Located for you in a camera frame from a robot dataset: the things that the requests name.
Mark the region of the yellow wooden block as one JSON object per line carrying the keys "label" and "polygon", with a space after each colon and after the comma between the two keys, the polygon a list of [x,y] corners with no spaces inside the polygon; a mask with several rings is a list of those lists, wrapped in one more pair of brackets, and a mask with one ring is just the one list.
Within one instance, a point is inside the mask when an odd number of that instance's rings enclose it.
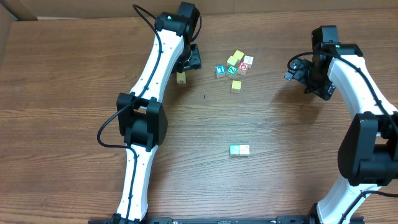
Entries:
{"label": "yellow wooden block", "polygon": [[239,93],[241,91],[242,82],[238,80],[233,80],[231,84],[231,92]]}

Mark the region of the green faced block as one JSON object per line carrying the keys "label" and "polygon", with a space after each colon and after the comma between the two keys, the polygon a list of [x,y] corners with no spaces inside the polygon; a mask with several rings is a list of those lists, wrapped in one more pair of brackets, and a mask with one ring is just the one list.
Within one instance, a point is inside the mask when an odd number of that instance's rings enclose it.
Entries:
{"label": "green faced block", "polygon": [[230,145],[229,155],[232,157],[240,156],[240,145],[239,144]]}

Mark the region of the wooden block with red drawing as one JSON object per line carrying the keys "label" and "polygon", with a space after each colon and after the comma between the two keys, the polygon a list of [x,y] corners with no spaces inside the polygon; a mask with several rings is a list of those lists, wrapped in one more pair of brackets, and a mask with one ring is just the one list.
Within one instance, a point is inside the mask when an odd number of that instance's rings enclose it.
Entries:
{"label": "wooden block with red drawing", "polygon": [[247,157],[250,155],[249,145],[239,145],[239,155],[241,157]]}

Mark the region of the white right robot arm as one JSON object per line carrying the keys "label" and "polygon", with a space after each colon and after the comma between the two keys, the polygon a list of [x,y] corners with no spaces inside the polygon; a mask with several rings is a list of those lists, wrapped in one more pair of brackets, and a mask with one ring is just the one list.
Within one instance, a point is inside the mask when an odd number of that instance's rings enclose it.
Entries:
{"label": "white right robot arm", "polygon": [[380,189],[397,178],[397,108],[370,76],[361,49],[343,44],[336,26],[312,31],[312,60],[292,57],[285,79],[305,85],[329,100],[339,90],[351,124],[338,150],[339,176],[327,195],[306,216],[279,216],[277,223],[364,223],[355,211],[370,195],[396,198]]}

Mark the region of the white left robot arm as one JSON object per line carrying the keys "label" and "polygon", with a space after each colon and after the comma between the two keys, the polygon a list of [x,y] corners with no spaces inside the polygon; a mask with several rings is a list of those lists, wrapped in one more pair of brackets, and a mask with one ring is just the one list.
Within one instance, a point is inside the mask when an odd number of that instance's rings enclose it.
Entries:
{"label": "white left robot arm", "polygon": [[192,3],[181,2],[176,14],[157,16],[154,44],[140,79],[129,93],[117,98],[127,164],[121,202],[111,223],[142,223],[146,219],[152,163],[168,127],[162,104],[165,87],[171,74],[201,68],[194,43],[200,27],[200,12]]}

